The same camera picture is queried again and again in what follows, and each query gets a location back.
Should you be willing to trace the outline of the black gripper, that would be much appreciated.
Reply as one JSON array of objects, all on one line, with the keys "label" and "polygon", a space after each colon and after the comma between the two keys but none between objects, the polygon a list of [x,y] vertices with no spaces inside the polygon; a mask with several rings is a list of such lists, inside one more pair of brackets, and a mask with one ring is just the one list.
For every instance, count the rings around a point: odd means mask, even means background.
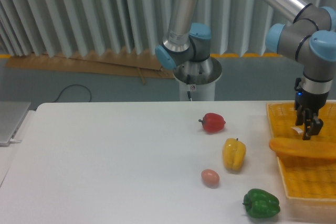
[{"label": "black gripper", "polygon": [[[303,125],[303,140],[310,140],[320,133],[323,121],[316,114],[325,105],[329,94],[329,82],[316,82],[309,78],[297,78],[295,81],[296,126]],[[313,115],[303,116],[304,110],[310,109]]]}]

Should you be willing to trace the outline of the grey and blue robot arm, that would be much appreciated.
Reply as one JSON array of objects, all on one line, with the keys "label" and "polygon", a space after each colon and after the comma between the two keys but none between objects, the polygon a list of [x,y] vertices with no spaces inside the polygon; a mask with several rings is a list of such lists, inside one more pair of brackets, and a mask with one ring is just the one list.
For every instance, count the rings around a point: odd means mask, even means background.
[{"label": "grey and blue robot arm", "polygon": [[[295,82],[296,124],[303,126],[304,140],[318,135],[323,127],[319,110],[325,105],[335,77],[335,10],[315,7],[305,0],[264,0],[280,11],[291,25],[273,25],[265,45],[272,52],[303,65],[303,76]],[[210,58],[211,30],[193,23],[197,0],[175,0],[170,23],[155,54],[165,69],[185,87],[191,99],[193,85],[214,83],[222,69]]]}]

